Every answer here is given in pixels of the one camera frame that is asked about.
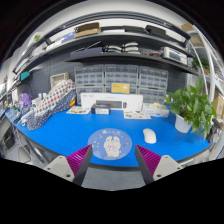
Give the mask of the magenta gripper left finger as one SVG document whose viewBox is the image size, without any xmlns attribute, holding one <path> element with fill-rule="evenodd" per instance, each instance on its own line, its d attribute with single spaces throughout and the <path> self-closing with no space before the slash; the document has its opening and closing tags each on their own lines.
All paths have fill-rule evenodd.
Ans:
<svg viewBox="0 0 224 224">
<path fill-rule="evenodd" d="M 88 145 L 69 156 L 59 155 L 45 167 L 45 170 L 81 186 L 92 155 L 92 146 Z"/>
</svg>

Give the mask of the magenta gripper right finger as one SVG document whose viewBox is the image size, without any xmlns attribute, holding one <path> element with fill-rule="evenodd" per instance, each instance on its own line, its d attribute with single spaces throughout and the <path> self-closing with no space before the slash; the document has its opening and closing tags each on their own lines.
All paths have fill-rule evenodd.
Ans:
<svg viewBox="0 0 224 224">
<path fill-rule="evenodd" d="M 182 166 L 169 155 L 159 156 L 140 145 L 135 146 L 135 156 L 146 184 L 152 183 L 182 169 Z"/>
</svg>

